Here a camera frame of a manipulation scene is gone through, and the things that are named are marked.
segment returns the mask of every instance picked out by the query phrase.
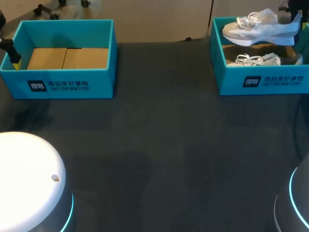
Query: glowing blue light ring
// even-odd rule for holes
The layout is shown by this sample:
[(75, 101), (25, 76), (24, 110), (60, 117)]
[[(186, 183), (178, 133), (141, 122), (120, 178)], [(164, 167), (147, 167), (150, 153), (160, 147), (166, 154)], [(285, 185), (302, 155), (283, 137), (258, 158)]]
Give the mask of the glowing blue light ring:
[(305, 224), (305, 226), (309, 229), (308, 223), (304, 220), (304, 218), (301, 216), (300, 212), (298, 211), (298, 209), (297, 209), (297, 207), (296, 207), (296, 205), (295, 205), (295, 202), (294, 202), (294, 200), (293, 200), (293, 196), (292, 196), (292, 179), (293, 179), (293, 175), (294, 175), (296, 169), (295, 169), (294, 172), (292, 173), (291, 179), (290, 179), (290, 184), (289, 184), (290, 198), (291, 198), (291, 202), (292, 202), (292, 205), (293, 205), (293, 207), (294, 207), (294, 210), (295, 210), (295, 212), (297, 213), (299, 219), (300, 219), (300, 220)]
[(60, 232), (64, 232), (64, 230), (66, 229), (70, 219), (71, 219), (71, 216), (72, 216), (72, 213), (73, 213), (73, 206), (74, 206), (74, 198), (73, 198), (73, 193), (72, 193), (72, 207), (71, 207), (71, 212), (70, 212), (70, 215), (68, 217), (68, 220), (66, 222), (66, 224), (64, 225), (64, 227), (62, 228), (62, 230)]

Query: white round device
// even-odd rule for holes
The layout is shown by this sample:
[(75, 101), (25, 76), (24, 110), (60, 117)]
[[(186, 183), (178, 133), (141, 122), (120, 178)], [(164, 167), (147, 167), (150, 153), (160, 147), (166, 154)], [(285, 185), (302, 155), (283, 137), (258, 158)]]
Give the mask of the white round device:
[(63, 161), (44, 139), (0, 133), (0, 231), (67, 232), (74, 200)]

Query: table surface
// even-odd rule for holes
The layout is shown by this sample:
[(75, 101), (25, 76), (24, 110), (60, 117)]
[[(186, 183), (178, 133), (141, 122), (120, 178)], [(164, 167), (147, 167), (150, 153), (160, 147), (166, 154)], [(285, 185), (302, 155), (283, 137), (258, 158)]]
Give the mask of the table surface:
[(15, 101), (0, 81), (0, 130), (58, 150), (77, 231), (275, 231), (309, 97), (220, 97), (207, 40), (118, 46), (110, 100)]

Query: white sneaker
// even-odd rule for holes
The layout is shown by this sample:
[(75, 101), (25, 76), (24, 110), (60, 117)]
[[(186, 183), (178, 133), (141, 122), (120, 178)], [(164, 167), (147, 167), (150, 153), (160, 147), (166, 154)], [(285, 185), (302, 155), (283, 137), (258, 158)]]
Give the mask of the white sneaker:
[(234, 44), (251, 46), (260, 41), (276, 45), (294, 45), (294, 36), (300, 28), (300, 14), (292, 23), (278, 23), (278, 16), (270, 9), (252, 12), (248, 17), (237, 18), (237, 22), (225, 25), (223, 36)]
[(302, 65), (303, 56), (296, 54), (294, 57), (283, 58), (274, 53), (267, 54), (263, 57), (250, 57), (247, 54), (238, 55), (235, 63), (228, 64), (228, 67), (236, 66), (277, 66), (277, 65)]

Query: open box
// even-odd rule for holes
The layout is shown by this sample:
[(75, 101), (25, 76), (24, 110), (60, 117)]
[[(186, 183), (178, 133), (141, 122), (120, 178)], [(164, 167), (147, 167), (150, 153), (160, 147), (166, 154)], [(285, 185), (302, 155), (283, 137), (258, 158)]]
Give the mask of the open box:
[(304, 65), (228, 67), (223, 45), (232, 43), (223, 37), (222, 29), (231, 22), (236, 17), (217, 17), (212, 23), (210, 55), (220, 95), (309, 93), (308, 27), (294, 46), (303, 55)]
[[(21, 69), (16, 71), (6, 54), (0, 74), (15, 99), (112, 98), (117, 58), (112, 20), (22, 21), (13, 41)], [(37, 54), (55, 66), (33, 68)]]

